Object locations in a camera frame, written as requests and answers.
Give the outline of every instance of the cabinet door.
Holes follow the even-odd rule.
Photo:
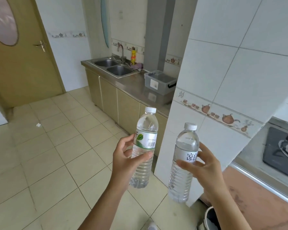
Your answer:
[[[130,134],[133,134],[137,129],[140,103],[120,90],[117,90],[117,98],[119,125],[121,125]]]
[[[100,78],[100,87],[104,112],[118,123],[117,88],[102,78]]]
[[[99,76],[90,70],[85,70],[88,78],[88,86],[90,88],[90,93],[93,103],[96,104],[100,109],[103,109],[103,103],[101,100],[101,92],[99,85]]]
[[[141,103],[140,117],[145,113],[145,107],[146,105]],[[165,132],[167,118],[165,118],[164,116],[158,113],[156,113],[155,116],[158,120],[158,135],[157,135],[157,141],[156,141],[156,146],[155,146],[155,155],[158,156],[160,152],[162,140],[163,140],[163,135]]]

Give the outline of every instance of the gray container lid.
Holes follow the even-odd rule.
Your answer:
[[[151,72],[151,73],[145,73],[144,75],[149,76],[151,78],[154,78],[157,81],[161,81],[164,83],[169,83],[171,81],[177,80],[176,78],[170,77],[169,75],[166,75],[159,70],[156,70],[156,71]]]

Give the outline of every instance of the faucet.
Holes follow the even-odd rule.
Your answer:
[[[118,43],[119,46],[117,47],[117,51],[119,51],[119,47],[122,46],[122,64],[124,63],[124,48],[123,45],[121,43]]]

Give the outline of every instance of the yellow bottle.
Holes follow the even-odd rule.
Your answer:
[[[135,50],[134,47],[132,47],[132,51],[131,51],[131,64],[134,65],[135,64],[135,57],[136,57],[137,51]]]

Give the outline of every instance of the kitchen countertop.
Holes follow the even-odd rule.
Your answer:
[[[116,78],[105,70],[92,64],[90,60],[81,61],[81,64],[85,66],[86,69],[89,69],[94,73],[98,73],[102,79],[108,81],[110,84],[117,87],[119,90],[128,94],[140,103],[146,106],[155,107],[157,109],[157,113],[168,118],[169,110],[174,97],[174,91],[163,96],[145,87],[144,73],[147,71],[142,70],[141,72],[126,77]]]
[[[275,127],[288,133],[287,123],[272,118],[234,159],[231,167],[244,173],[288,202],[288,176],[262,161],[270,127]]]

